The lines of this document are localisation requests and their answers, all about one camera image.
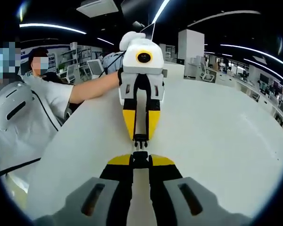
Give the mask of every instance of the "black cable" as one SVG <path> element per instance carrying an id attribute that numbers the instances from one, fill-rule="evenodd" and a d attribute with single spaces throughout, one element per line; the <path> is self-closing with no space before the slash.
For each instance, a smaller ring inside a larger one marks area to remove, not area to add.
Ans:
<path id="1" fill-rule="evenodd" d="M 122 61 L 123 61 L 123 59 L 121 59 L 120 61 L 119 61 L 119 68 L 121 68 L 121 64 L 122 64 Z"/>
<path id="2" fill-rule="evenodd" d="M 0 171 L 0 177 L 7 174 L 7 173 L 10 173 L 11 171 L 14 171 L 14 170 L 17 170 L 19 168 L 22 168 L 24 166 L 27 166 L 27 165 L 30 165 L 30 164 L 33 164 L 37 161 L 40 161 L 41 158 L 38 158 L 38 159 L 34 159 L 34 160 L 31 160 L 31 161 L 27 161 L 27 162 L 24 162 L 22 164 L 19 164 L 19 165 L 16 165 L 16 166 L 12 166 L 12 167 L 9 167 L 7 169 L 4 169 L 4 170 L 1 170 Z"/>
<path id="3" fill-rule="evenodd" d="M 123 52 L 121 55 L 119 55 L 119 57 L 116 58 L 116 59 L 107 67 L 107 70 L 108 70 L 108 68 L 109 68 L 112 64 L 114 64 L 115 61 L 117 61 L 120 57 L 122 57 L 122 56 L 125 54 L 125 52 Z"/>
<path id="4" fill-rule="evenodd" d="M 33 94 L 35 94 L 35 95 L 37 96 L 37 98 L 39 99 L 39 102 L 40 102 L 40 104 L 41 104 L 41 106 L 42 106 L 42 108 L 43 108 L 44 112 L 46 113 L 46 115 L 47 115 L 47 117 L 48 117 L 49 121 L 51 122 L 51 124 L 53 125 L 53 127 L 56 129 L 56 131 L 58 131 L 58 128 L 55 126 L 55 124 L 53 124 L 53 122 L 52 122 L 51 118 L 50 118 L 50 117 L 49 117 L 49 115 L 47 114 L 47 111 L 45 110 L 45 107 L 44 107 L 44 105 L 43 105 L 42 101 L 40 100 L 40 98 L 39 98 L 38 94 L 36 94 L 33 90 L 32 90 L 32 93 L 33 93 Z"/>

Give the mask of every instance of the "face mask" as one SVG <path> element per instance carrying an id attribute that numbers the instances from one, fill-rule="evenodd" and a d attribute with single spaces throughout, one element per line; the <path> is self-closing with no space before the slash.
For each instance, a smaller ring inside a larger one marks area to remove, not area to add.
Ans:
<path id="1" fill-rule="evenodd" d="M 49 67 L 48 57 L 41 57 L 41 75 L 44 75 Z"/>

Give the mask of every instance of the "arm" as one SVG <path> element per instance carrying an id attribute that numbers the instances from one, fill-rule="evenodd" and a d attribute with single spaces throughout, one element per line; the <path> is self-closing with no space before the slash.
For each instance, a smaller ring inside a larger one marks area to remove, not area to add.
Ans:
<path id="1" fill-rule="evenodd" d="M 109 90 L 118 87 L 117 72 L 105 75 L 95 80 L 87 81 L 73 87 L 69 102 L 79 104 L 84 100 L 100 97 Z"/>

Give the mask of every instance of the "person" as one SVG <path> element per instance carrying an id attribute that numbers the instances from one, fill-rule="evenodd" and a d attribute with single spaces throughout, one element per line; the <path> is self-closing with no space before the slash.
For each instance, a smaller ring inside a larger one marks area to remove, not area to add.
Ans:
<path id="1" fill-rule="evenodd" d="M 34 48 L 32 51 L 30 51 L 28 55 L 28 65 L 29 65 L 29 69 L 32 70 L 33 72 L 33 76 L 40 77 L 44 81 L 51 81 L 54 83 L 64 84 L 64 82 L 57 76 L 56 73 L 46 71 L 47 65 L 45 65 L 45 69 L 39 68 L 38 62 L 40 62 L 41 57 L 44 57 L 45 60 L 46 57 L 48 58 L 48 50 L 44 47 Z M 71 110 L 71 112 L 74 112 L 79 106 L 80 104 L 69 103 L 68 107 Z"/>
<path id="2" fill-rule="evenodd" d="M 18 77 L 20 67 L 19 24 L 13 20 L 8 26 L 2 24 L 2 28 L 5 33 L 0 32 L 0 83 L 9 83 Z M 0 171 L 42 157 L 61 127 L 56 117 L 65 116 L 68 103 L 79 104 L 100 97 L 119 84 L 117 72 L 75 86 L 45 81 L 39 76 L 46 68 L 44 64 L 45 57 L 34 57 L 33 76 L 21 76 L 35 94 L 25 115 L 6 131 L 0 130 Z M 29 165 L 11 172 L 22 189 L 28 189 L 32 169 Z"/>

